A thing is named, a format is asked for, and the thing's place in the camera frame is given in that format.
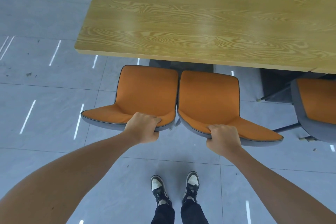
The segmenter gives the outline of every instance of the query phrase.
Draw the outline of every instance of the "sneaker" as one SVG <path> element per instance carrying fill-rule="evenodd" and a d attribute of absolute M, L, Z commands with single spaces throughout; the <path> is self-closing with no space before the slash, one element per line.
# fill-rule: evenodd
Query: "sneaker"
<path fill-rule="evenodd" d="M 200 180 L 198 178 L 198 174 L 195 171 L 191 171 L 187 175 L 187 180 L 185 181 L 185 193 L 182 199 L 182 205 L 184 205 L 188 199 L 191 199 L 197 203 L 196 197 L 199 187 Z"/>
<path fill-rule="evenodd" d="M 150 183 L 152 185 L 152 192 L 156 200 L 156 206 L 158 207 L 159 205 L 168 204 L 172 207 L 173 204 L 166 193 L 166 188 L 162 178 L 158 175 L 154 175 L 151 178 Z"/>

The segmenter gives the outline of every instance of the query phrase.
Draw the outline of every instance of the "forearm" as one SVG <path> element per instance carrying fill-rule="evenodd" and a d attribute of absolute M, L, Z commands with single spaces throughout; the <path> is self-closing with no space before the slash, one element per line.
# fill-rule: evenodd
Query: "forearm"
<path fill-rule="evenodd" d="M 86 193 L 135 144 L 136 140 L 120 133 L 41 167 L 2 198 L 0 220 L 3 223 L 66 223 Z"/>
<path fill-rule="evenodd" d="M 239 150 L 228 159 L 246 177 L 278 224 L 336 223 L 332 211 L 245 150 Z"/>

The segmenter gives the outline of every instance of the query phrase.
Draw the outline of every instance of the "tiled floor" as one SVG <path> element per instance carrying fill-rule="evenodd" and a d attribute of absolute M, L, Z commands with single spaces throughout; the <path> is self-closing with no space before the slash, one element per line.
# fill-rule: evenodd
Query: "tiled floor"
<path fill-rule="evenodd" d="M 76 133 L 81 108 L 112 103 L 121 68 L 137 64 L 137 59 L 74 50 L 89 2 L 0 0 L 0 48 L 5 42 L 0 50 L 0 197 L 42 165 L 117 133 L 82 121 Z M 258 69 L 215 66 L 215 72 L 239 79 L 243 118 L 271 129 L 297 121 L 291 105 L 255 101 L 263 95 Z M 277 146 L 246 150 L 336 211 L 336 153 L 326 143 L 299 141 L 306 135 L 301 129 L 283 135 Z M 176 223 L 181 223 L 190 170 L 200 175 L 199 202 L 209 223 L 247 223 L 246 201 L 252 223 L 275 223 L 236 167 L 182 125 L 163 131 L 156 143 L 129 149 L 68 223 L 149 223 L 155 209 L 149 186 L 153 174 L 166 180 Z"/>

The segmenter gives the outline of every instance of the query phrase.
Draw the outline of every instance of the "wood grain pattern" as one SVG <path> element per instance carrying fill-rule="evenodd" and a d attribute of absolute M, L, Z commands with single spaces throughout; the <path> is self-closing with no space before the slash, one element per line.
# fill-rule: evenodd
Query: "wood grain pattern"
<path fill-rule="evenodd" d="M 75 49 L 336 73 L 336 0 L 92 0 Z"/>

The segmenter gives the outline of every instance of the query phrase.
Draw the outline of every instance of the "chair leg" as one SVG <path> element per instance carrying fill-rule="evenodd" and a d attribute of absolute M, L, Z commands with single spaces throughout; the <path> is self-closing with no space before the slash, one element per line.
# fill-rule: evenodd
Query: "chair leg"
<path fill-rule="evenodd" d="M 257 99 L 257 102 L 260 102 L 260 101 L 265 100 L 265 99 L 269 99 L 270 97 L 274 96 L 275 94 L 278 94 L 278 93 L 280 93 L 280 92 L 283 92 L 283 91 L 285 91 L 285 90 L 287 90 L 287 89 L 289 89 L 289 88 L 290 88 L 290 84 L 286 85 L 286 86 L 285 86 L 284 88 L 282 88 L 281 90 L 278 90 L 278 91 L 276 91 L 276 92 L 273 92 L 273 93 L 271 93 L 271 94 L 268 94 L 268 95 L 266 95 L 266 96 L 263 96 L 263 97 L 260 98 L 260 99 Z"/>
<path fill-rule="evenodd" d="M 181 119 L 179 118 L 179 119 L 177 120 L 176 124 L 175 124 L 175 128 L 176 128 L 178 125 L 180 125 L 180 124 L 181 124 Z"/>
<path fill-rule="evenodd" d="M 299 128 L 299 127 L 301 127 L 300 122 L 298 122 L 296 124 L 286 126 L 286 127 L 283 127 L 283 128 L 277 128 L 277 129 L 274 129 L 273 131 L 276 132 L 276 133 L 280 133 L 280 132 L 283 132 L 283 131 L 287 131 L 287 130 L 291 130 L 291 129 Z"/>
<path fill-rule="evenodd" d="M 308 142 L 317 141 L 317 139 L 313 136 L 300 137 L 299 140 L 300 141 L 307 140 Z"/>

